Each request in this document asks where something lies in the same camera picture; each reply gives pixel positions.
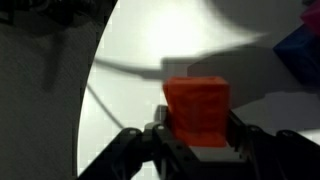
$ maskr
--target orange block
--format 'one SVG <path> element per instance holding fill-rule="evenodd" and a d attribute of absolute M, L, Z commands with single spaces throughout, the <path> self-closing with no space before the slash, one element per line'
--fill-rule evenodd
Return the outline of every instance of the orange block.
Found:
<path fill-rule="evenodd" d="M 163 90 L 173 135 L 189 146 L 225 147 L 230 88 L 221 77 L 172 77 Z"/>

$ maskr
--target white table surface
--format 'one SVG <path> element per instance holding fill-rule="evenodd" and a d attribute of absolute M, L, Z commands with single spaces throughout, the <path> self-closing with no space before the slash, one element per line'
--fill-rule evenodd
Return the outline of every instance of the white table surface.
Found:
<path fill-rule="evenodd" d="M 170 76 L 223 76 L 233 88 L 231 106 L 244 121 L 263 115 L 257 104 L 265 94 L 299 91 L 270 48 L 301 25 L 303 10 L 292 0 L 118 1 L 83 99 L 78 174 L 121 126 L 143 130 L 154 121 L 157 106 L 166 105 L 162 84 Z M 135 178 L 158 179 L 152 163 Z"/>

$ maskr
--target blue object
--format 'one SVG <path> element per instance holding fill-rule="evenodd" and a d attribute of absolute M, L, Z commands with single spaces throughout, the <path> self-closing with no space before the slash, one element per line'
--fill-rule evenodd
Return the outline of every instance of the blue object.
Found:
<path fill-rule="evenodd" d="M 305 25 L 273 50 L 302 84 L 320 86 L 320 39 Z"/>

